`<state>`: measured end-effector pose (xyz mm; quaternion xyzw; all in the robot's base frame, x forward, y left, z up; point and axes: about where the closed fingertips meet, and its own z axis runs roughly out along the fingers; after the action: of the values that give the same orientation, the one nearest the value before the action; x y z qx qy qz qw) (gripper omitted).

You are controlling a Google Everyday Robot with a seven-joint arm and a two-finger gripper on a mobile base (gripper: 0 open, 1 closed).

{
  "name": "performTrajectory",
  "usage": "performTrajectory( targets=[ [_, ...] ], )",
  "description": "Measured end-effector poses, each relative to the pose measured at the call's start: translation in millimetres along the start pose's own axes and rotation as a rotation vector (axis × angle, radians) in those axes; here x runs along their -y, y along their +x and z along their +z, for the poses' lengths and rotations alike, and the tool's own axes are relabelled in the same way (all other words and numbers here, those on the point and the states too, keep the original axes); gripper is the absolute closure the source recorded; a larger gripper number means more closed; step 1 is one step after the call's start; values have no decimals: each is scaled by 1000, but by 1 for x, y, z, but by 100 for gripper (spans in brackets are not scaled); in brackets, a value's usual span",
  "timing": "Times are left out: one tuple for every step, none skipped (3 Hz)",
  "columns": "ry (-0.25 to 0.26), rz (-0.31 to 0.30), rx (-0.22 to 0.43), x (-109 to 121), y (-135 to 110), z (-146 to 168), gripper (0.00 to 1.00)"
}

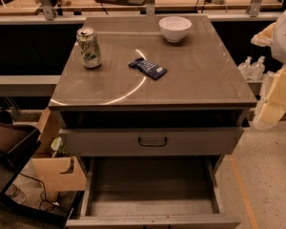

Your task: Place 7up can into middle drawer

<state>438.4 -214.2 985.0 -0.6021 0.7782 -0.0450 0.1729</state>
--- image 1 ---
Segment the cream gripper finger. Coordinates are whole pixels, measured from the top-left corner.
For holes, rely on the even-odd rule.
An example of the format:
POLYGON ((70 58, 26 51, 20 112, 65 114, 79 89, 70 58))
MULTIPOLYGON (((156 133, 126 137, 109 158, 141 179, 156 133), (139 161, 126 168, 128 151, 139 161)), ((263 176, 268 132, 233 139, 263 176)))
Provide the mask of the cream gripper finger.
POLYGON ((273 44, 273 33, 275 25, 276 22, 270 24, 263 31, 255 34, 251 39, 251 43, 259 47, 271 47, 273 44))

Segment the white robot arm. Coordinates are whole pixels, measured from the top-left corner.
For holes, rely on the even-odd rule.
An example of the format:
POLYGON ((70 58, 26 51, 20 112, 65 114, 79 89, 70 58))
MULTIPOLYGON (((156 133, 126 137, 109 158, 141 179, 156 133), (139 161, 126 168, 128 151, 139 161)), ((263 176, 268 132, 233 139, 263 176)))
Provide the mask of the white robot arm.
POLYGON ((264 77, 255 107, 254 127, 268 130, 275 127, 286 113, 286 10, 274 23, 256 34, 251 43, 270 47, 272 58, 282 63, 280 70, 264 77))

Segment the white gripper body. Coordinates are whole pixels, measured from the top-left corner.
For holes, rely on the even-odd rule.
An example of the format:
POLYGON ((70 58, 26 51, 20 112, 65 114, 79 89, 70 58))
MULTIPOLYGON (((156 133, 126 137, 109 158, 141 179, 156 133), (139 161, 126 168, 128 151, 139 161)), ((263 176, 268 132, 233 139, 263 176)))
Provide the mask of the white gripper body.
POLYGON ((276 73, 267 73, 255 107, 253 126, 269 130, 286 114, 286 64, 276 73))

